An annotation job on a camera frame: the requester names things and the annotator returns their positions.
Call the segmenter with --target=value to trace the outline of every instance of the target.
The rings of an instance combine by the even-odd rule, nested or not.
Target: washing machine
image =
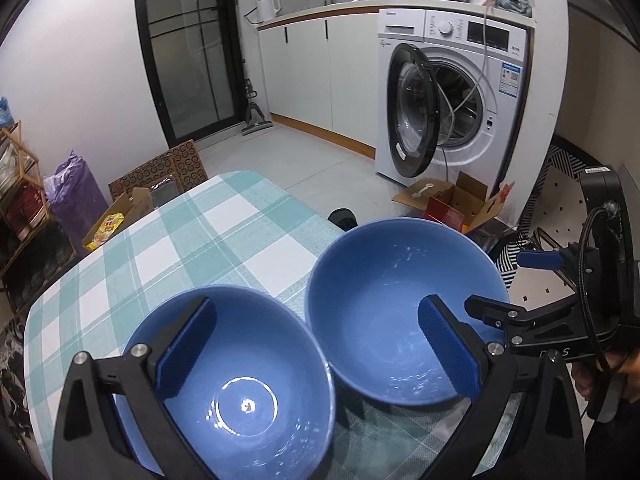
[[[524,105],[527,31],[448,10],[381,9],[378,41],[376,172],[409,186],[464,171],[495,192]]]

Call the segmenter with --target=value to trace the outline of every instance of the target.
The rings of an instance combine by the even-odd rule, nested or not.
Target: vacuum cleaner
[[[249,78],[244,80],[244,87],[246,89],[246,98],[249,101],[249,104],[246,107],[246,116],[244,118],[246,127],[242,129],[242,134],[245,136],[254,132],[259,132],[265,128],[271,128],[273,123],[264,118],[262,110],[260,110],[260,107],[254,101],[258,92],[254,90],[254,86],[251,84],[251,80]]]

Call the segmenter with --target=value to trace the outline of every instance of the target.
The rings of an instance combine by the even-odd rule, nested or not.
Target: control knob
[[[438,30],[443,36],[450,36],[451,34],[453,34],[453,25],[451,25],[451,23],[449,22],[441,22],[438,25]]]

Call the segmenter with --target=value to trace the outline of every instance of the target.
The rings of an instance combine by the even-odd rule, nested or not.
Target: yellow package
[[[124,222],[124,215],[122,213],[115,213],[105,217],[95,232],[94,239],[89,242],[86,248],[90,251],[95,251],[111,237],[122,222]]]

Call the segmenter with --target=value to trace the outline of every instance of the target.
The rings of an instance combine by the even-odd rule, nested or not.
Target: blue bowl
[[[127,351],[150,343],[197,296],[213,300],[216,327],[165,407],[220,480],[308,478],[332,436],[334,384],[308,327],[279,301],[232,285],[189,290],[149,314]],[[161,474],[125,398],[116,406],[139,462]]]
[[[352,388],[391,404],[434,404],[456,392],[418,326],[429,294],[484,341],[503,341],[464,309],[471,294],[509,301],[492,261],[459,232],[417,218],[370,222],[331,244],[306,286],[306,322]]]

